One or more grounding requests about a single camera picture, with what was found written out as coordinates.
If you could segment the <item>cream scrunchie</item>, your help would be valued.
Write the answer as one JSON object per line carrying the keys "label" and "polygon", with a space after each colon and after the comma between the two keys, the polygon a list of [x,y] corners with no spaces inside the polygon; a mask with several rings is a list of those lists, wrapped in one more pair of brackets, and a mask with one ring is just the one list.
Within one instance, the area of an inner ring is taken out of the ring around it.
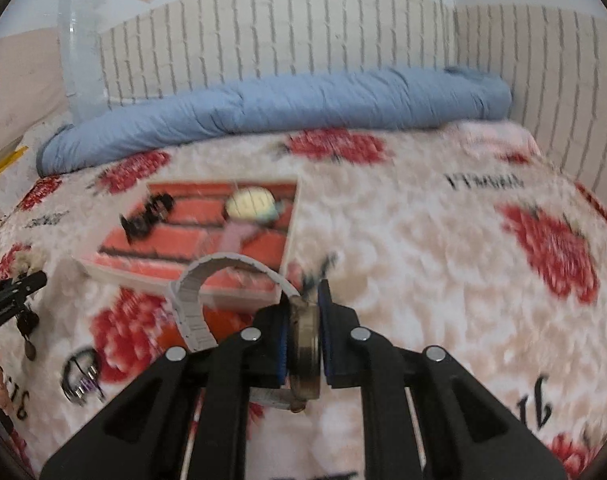
{"label": "cream scrunchie", "polygon": [[18,281],[24,276],[43,270],[47,257],[47,252],[41,248],[18,250],[10,265],[10,277]]}

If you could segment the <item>brown teardrop pendant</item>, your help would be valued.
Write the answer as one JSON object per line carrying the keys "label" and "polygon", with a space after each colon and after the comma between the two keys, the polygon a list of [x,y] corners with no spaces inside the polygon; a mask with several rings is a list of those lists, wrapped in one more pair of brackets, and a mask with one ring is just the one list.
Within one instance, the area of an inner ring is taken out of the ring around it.
{"label": "brown teardrop pendant", "polygon": [[24,340],[24,353],[29,361],[36,359],[36,348],[31,341],[31,335],[40,324],[38,315],[29,308],[24,309],[17,315],[17,328]]}

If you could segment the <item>white strap watch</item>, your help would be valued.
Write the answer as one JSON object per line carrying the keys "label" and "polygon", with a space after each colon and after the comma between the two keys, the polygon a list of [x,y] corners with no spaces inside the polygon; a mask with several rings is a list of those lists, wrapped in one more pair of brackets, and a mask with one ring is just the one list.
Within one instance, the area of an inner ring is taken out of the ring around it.
{"label": "white strap watch", "polygon": [[279,296],[271,304],[248,311],[251,323],[235,333],[263,344],[254,366],[259,375],[250,400],[298,413],[321,392],[321,314],[284,275],[266,264],[233,252],[218,252],[191,263],[169,285],[169,299],[180,333],[192,351],[210,347],[202,333],[207,327],[201,289],[208,278],[226,270],[248,271],[267,278]]}

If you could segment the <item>ice cream plush clip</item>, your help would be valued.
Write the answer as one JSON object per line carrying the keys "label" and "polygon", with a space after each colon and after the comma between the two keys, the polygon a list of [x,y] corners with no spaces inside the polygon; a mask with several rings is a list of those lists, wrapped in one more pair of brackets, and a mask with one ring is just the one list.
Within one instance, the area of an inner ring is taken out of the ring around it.
{"label": "ice cream plush clip", "polygon": [[224,226],[218,252],[239,254],[242,246],[257,237],[282,215],[284,205],[261,186],[238,188],[224,203]]}

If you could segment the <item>floral bed blanket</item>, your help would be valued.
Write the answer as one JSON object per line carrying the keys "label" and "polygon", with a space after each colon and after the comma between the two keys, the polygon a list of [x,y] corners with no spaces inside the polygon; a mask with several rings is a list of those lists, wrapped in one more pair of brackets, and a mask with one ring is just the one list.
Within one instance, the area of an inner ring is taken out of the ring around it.
{"label": "floral bed blanket", "polygon": [[0,225],[0,278],[32,249],[48,276],[36,358],[0,329],[12,455],[36,474],[98,410],[56,385],[72,351],[93,346],[116,394],[177,340],[162,299],[84,273],[83,243],[123,246],[117,208],[146,184],[254,179],[297,182],[299,198],[251,257],[295,281],[327,269],[396,344],[443,344],[584,477],[607,441],[607,207],[524,138],[486,148],[483,131],[230,136],[39,180]]}

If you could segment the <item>black claw hair clip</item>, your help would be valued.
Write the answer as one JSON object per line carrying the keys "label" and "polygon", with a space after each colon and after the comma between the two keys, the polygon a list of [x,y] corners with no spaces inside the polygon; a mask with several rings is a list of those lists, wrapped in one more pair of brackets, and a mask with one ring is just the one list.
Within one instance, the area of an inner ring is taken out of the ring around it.
{"label": "black claw hair clip", "polygon": [[121,228],[128,244],[148,237],[158,223],[168,218],[174,204],[174,198],[168,193],[151,194],[141,210],[128,217],[120,216]]}

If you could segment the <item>clear plastic wrapped post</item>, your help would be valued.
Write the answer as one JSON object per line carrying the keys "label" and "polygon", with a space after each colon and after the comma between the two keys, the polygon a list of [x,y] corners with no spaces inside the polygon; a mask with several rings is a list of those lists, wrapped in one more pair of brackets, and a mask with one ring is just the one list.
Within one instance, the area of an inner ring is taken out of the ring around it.
{"label": "clear plastic wrapped post", "polygon": [[98,26],[102,0],[58,0],[59,50],[72,124],[109,110]]}

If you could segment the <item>blue rolled quilt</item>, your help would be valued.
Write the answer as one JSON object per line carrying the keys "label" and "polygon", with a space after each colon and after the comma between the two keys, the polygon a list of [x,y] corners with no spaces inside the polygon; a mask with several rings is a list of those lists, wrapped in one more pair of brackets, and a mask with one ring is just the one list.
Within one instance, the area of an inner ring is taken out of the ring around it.
{"label": "blue rolled quilt", "polygon": [[282,75],[146,100],[60,129],[36,156],[41,177],[171,145],[302,129],[409,130],[503,120],[512,106],[499,76],[465,67],[385,67]]}

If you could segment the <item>brick pattern headboard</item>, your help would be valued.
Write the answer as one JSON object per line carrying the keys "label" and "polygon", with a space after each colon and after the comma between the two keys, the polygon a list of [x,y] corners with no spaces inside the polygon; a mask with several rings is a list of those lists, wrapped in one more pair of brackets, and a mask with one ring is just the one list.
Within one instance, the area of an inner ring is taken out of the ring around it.
{"label": "brick pattern headboard", "polygon": [[501,76],[511,118],[607,205],[607,20],[433,0],[175,0],[99,37],[109,106],[222,82],[384,66]]}

